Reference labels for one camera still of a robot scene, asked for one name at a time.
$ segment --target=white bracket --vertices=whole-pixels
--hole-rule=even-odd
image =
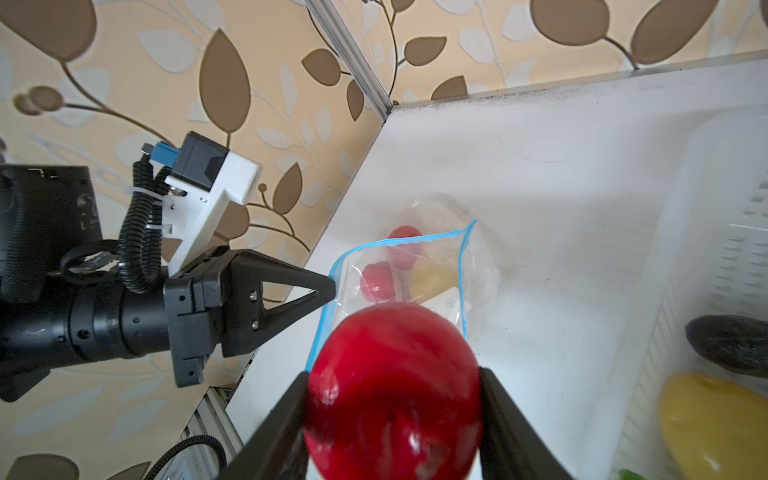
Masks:
[[[210,192],[171,175],[166,177],[166,184],[187,192],[184,197],[163,197],[163,224],[170,225],[163,237],[181,240],[168,262],[169,276],[205,252],[230,201],[248,203],[256,193],[262,170],[256,162],[230,151]]]

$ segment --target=cable tie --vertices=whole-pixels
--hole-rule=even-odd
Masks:
[[[140,194],[147,194],[150,197],[154,197],[154,198],[156,198],[156,199],[158,199],[160,201],[163,200],[163,196],[162,195],[157,194],[157,193],[153,192],[152,190],[147,190],[146,188],[142,188],[142,187],[124,187],[123,188],[123,193],[124,194],[133,194],[135,192],[139,192]]]

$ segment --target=yellow bell pepper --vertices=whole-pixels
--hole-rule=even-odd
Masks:
[[[717,377],[676,375],[662,388],[658,421],[687,480],[768,478],[768,400]]]
[[[411,269],[411,300],[424,303],[453,286],[458,286],[457,261],[435,262],[420,257]]]

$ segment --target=red apple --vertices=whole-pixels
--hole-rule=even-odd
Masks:
[[[410,225],[403,225],[402,227],[395,228],[390,234],[389,238],[409,238],[420,237],[422,233],[416,227]],[[422,252],[422,245],[420,243],[406,243],[404,245],[395,245],[394,247],[387,247],[387,256],[389,261],[395,268],[400,270],[410,270],[413,268],[413,264],[416,262],[416,258]]]
[[[373,303],[395,299],[395,277],[389,262],[371,263],[362,269],[360,293]]]
[[[310,372],[306,407],[306,446],[326,480],[459,480],[482,437],[475,355],[414,303],[342,321]]]

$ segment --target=coiled cable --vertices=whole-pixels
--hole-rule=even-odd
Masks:
[[[134,187],[165,195],[170,187],[165,177],[170,168],[163,167],[152,177],[149,155],[134,162]],[[147,225],[163,223],[163,206],[159,200],[145,192],[135,190],[125,214],[118,238],[118,273],[125,288],[133,293],[146,293],[161,278],[162,231]]]
[[[214,453],[216,453],[216,459],[219,462],[219,472],[224,470],[224,467],[227,466],[227,454],[224,451],[224,447],[221,446],[221,442],[219,442],[216,437],[211,435],[195,435],[194,437],[190,437],[188,439],[182,440],[181,442],[178,442],[167,452],[165,452],[163,456],[161,456],[160,459],[155,462],[152,469],[147,472],[144,480],[154,480],[154,478],[157,477],[157,475],[160,473],[160,470],[163,469],[165,464],[170,462],[170,460],[178,455],[182,450],[188,449],[193,445],[208,445],[213,449]]]

